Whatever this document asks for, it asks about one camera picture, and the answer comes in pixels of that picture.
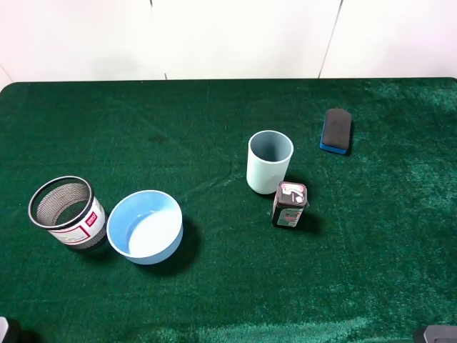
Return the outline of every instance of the table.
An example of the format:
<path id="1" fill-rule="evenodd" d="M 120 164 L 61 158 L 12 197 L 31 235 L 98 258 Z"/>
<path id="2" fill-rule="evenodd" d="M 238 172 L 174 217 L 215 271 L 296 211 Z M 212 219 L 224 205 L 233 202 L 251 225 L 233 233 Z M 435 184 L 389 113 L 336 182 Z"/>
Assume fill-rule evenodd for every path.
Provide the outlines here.
<path id="1" fill-rule="evenodd" d="M 353 114 L 350 156 L 319 149 Z M 0 94 L 0 315 L 45 342 L 387 342 L 457 324 L 453 79 L 12 84 Z M 249 137 L 295 145 L 297 230 L 247 186 Z M 107 211 L 160 189 L 184 213 L 167 261 L 106 243 L 70 252 L 26 208 L 44 182 L 88 179 Z"/>

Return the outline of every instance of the bowl rim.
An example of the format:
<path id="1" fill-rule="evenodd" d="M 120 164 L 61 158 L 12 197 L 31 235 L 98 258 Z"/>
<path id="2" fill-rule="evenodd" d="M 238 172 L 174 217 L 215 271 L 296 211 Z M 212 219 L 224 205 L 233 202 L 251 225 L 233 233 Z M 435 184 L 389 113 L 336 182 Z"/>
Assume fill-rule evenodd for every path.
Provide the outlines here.
<path id="1" fill-rule="evenodd" d="M 128 195 L 127 197 L 123 198 L 120 202 L 117 203 L 117 205 L 113 208 L 113 210 L 111 211 L 111 213 L 109 215 L 108 221 L 106 222 L 106 235 L 108 237 L 109 244 L 114 248 L 114 250 L 116 250 L 119 254 L 121 254 L 121 255 L 123 255 L 125 257 L 130 257 L 130 258 L 133 258 L 133 259 L 145 259 L 145 258 L 148 258 L 148 257 L 156 256 L 157 254 L 160 254 L 161 252 L 164 252 L 165 250 L 168 249 L 168 247 L 167 247 L 164 250 L 161 250 L 160 252 L 157 252 L 155 254 L 147 254 L 147 255 L 127 254 L 126 252 L 123 252 L 118 247 L 116 247 L 116 245 L 111 240 L 111 235 L 110 235 L 110 232 L 109 232 L 109 223 L 111 221 L 113 213 L 128 198 L 133 197 L 133 196 L 135 196 L 137 194 L 140 194 L 140 193 L 160 193 L 160 194 L 163 194 L 163 195 L 167 196 L 168 198 L 170 198 L 176 204 L 176 206 L 178 207 L 178 210 L 179 210 L 179 214 L 181 216 L 181 225 L 180 225 L 180 229 L 178 230 L 178 232 L 176 234 L 175 240 L 179 236 L 179 232 L 182 230 L 182 226 L 183 226 L 183 214 L 182 214 L 182 211 L 181 211 L 181 207 L 179 206 L 178 202 L 170 194 L 167 194 L 167 193 L 162 192 L 162 191 L 157 191 L 155 189 L 145 189 L 143 191 L 138 191 L 138 192 L 132 193 L 132 194 Z"/>

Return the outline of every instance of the white wall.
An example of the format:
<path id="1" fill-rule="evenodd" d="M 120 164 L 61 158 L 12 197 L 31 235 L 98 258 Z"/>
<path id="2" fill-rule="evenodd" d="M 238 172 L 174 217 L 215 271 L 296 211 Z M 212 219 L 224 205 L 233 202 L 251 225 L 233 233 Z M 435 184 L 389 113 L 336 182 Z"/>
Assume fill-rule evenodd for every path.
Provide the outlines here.
<path id="1" fill-rule="evenodd" d="M 327 55 L 340 0 L 152 1 L 0 0 L 0 65 L 12 81 L 457 76 L 457 0 L 344 0 Z"/>
<path id="2" fill-rule="evenodd" d="M 11 79 L 6 75 L 0 64 L 0 91 L 11 83 Z"/>
<path id="3" fill-rule="evenodd" d="M 149 0 L 0 0 L 0 64 L 13 81 L 162 79 Z"/>
<path id="4" fill-rule="evenodd" d="M 169 79 L 316 78 L 340 0 L 158 0 Z"/>
<path id="5" fill-rule="evenodd" d="M 457 77 L 457 0 L 344 0 L 321 77 Z"/>

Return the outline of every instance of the product label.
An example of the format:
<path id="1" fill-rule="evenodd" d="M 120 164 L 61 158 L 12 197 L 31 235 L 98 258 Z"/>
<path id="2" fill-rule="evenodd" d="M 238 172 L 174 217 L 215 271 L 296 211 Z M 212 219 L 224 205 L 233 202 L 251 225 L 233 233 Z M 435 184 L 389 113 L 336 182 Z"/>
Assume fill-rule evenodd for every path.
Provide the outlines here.
<path id="1" fill-rule="evenodd" d="M 63 230 L 48 231 L 60 242 L 68 245 L 87 242 L 98 234 L 105 224 L 105 211 L 99 201 L 94 197 L 92 207 L 86 216 L 78 223 Z"/>
<path id="2" fill-rule="evenodd" d="M 279 214 L 278 225 L 295 227 L 300 219 L 303 209 L 283 209 Z"/>

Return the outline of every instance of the cup rim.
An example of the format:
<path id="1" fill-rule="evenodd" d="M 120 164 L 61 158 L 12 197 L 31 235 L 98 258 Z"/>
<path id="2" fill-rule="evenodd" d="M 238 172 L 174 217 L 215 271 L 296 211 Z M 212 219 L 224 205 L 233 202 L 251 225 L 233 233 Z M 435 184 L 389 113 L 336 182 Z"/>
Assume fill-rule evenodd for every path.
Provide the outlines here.
<path id="1" fill-rule="evenodd" d="M 286 138 L 289 142 L 289 144 L 291 145 L 291 152 L 290 154 L 285 158 L 285 159 L 282 159 L 281 161 L 275 161 L 275 162 L 272 162 L 272 161 L 266 161 L 264 159 L 261 159 L 260 157 L 258 157 L 256 154 L 254 154 L 254 151 L 252 151 L 252 148 L 251 148 L 251 142 L 252 142 L 252 139 L 257 136 L 258 134 L 262 134 L 262 133 L 265 133 L 265 132 L 273 132 L 275 134 L 279 134 L 281 135 L 282 137 Z M 259 131 L 255 134 L 253 134 L 251 136 L 251 138 L 249 139 L 249 143 L 248 143 L 248 149 L 249 151 L 252 153 L 252 156 L 254 156 L 258 161 L 262 162 L 262 163 L 266 163 L 266 164 L 280 164 L 280 163 L 283 163 L 285 161 L 287 161 L 288 159 L 290 159 L 292 157 L 292 154 L 293 154 L 293 143 L 291 141 L 290 138 L 288 138 L 285 134 L 283 134 L 282 132 L 279 132 L 279 131 L 274 131 L 274 130 L 263 130 L 263 131 Z"/>

